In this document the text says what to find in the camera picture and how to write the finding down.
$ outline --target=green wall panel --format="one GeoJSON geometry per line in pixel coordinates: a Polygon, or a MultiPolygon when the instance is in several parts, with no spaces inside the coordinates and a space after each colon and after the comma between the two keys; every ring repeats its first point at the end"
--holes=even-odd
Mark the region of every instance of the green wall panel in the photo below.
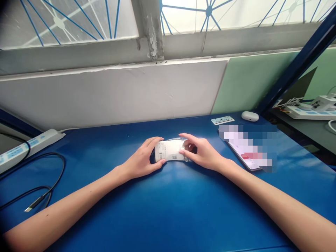
{"type": "Polygon", "coordinates": [[[336,85],[336,48],[325,50],[304,75],[315,67],[317,69],[304,96],[305,100],[326,95],[330,88],[336,85]]]}
{"type": "Polygon", "coordinates": [[[298,52],[231,58],[211,114],[251,110],[298,52]]]}

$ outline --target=product label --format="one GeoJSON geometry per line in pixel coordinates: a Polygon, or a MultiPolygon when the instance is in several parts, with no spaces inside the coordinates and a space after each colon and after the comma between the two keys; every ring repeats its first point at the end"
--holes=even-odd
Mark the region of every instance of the product label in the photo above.
{"type": "Polygon", "coordinates": [[[155,161],[184,160],[184,156],[179,153],[183,148],[182,140],[160,141],[155,146],[155,161]]]}

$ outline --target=finger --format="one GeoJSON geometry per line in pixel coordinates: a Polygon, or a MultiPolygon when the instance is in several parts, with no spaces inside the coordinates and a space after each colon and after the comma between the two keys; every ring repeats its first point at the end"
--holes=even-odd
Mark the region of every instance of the finger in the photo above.
{"type": "Polygon", "coordinates": [[[196,147],[196,145],[194,145],[193,143],[191,145],[189,145],[188,149],[186,149],[187,151],[192,151],[194,148],[196,147]]]}
{"type": "Polygon", "coordinates": [[[187,146],[189,146],[190,144],[192,144],[192,142],[191,142],[189,139],[188,139],[188,140],[185,140],[184,143],[183,143],[184,147],[187,147],[187,146]]]}
{"type": "Polygon", "coordinates": [[[183,156],[190,158],[192,161],[195,161],[195,159],[197,159],[197,155],[187,151],[187,150],[180,150],[180,154],[183,154],[183,156]]]}
{"type": "Polygon", "coordinates": [[[155,164],[151,164],[151,165],[150,165],[150,168],[152,169],[152,171],[158,170],[158,169],[160,169],[160,168],[162,167],[162,165],[163,165],[164,163],[166,163],[166,162],[167,162],[166,159],[161,159],[161,160],[159,160],[157,163],[155,163],[155,164]]]}
{"type": "Polygon", "coordinates": [[[161,137],[157,137],[157,138],[154,138],[148,145],[148,149],[150,149],[151,151],[154,149],[155,145],[159,142],[159,141],[162,141],[163,138],[161,137]]]}
{"type": "Polygon", "coordinates": [[[141,147],[147,147],[149,145],[149,143],[154,139],[157,138],[156,136],[152,137],[152,138],[148,138],[146,139],[146,141],[144,141],[144,143],[141,145],[141,147]]]}
{"type": "Polygon", "coordinates": [[[191,143],[193,144],[197,144],[198,143],[198,138],[193,136],[193,135],[190,135],[190,134],[187,134],[187,133],[181,133],[179,134],[180,137],[185,137],[185,138],[188,138],[190,140],[191,143]]]}

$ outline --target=plastic wrap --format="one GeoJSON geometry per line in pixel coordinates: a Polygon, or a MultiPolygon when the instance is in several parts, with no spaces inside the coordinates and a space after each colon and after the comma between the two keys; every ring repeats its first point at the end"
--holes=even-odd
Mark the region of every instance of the plastic wrap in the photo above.
{"type": "Polygon", "coordinates": [[[186,140],[187,138],[178,137],[158,142],[153,150],[155,162],[161,159],[189,162],[189,158],[180,154],[180,150],[183,150],[185,147],[184,142],[186,140]]]}

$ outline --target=hand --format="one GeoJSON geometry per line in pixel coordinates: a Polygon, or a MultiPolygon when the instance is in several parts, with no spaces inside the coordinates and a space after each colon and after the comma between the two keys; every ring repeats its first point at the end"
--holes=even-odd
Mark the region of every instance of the hand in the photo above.
{"type": "Polygon", "coordinates": [[[221,166],[228,160],[221,156],[205,138],[197,138],[186,133],[179,134],[179,136],[188,138],[184,142],[184,150],[180,153],[204,168],[219,172],[221,166]],[[195,146],[197,154],[190,152],[195,146]]]}
{"type": "Polygon", "coordinates": [[[116,168],[125,174],[127,180],[142,177],[160,169],[166,160],[161,159],[159,162],[151,164],[149,156],[155,145],[162,140],[163,138],[158,136],[148,138],[125,163],[116,168]]]}

